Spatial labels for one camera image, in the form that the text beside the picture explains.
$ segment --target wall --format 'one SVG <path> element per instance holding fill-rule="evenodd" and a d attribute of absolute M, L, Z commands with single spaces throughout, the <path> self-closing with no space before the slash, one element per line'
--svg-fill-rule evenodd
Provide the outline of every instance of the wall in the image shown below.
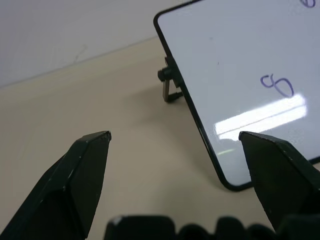
<path fill-rule="evenodd" d="M 155 37 L 155 14 L 182 2 L 0 1 L 0 87 Z"/>

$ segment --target table surface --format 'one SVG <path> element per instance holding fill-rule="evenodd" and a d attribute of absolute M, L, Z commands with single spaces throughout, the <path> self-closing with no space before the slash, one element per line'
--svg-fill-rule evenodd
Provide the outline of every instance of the table surface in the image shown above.
<path fill-rule="evenodd" d="M 219 182 L 183 98 L 166 104 L 158 38 L 0 89 L 0 232 L 42 174 L 83 135 L 110 130 L 89 234 L 119 215 L 167 215 L 213 232 L 221 216 L 271 226 L 254 190 Z"/>

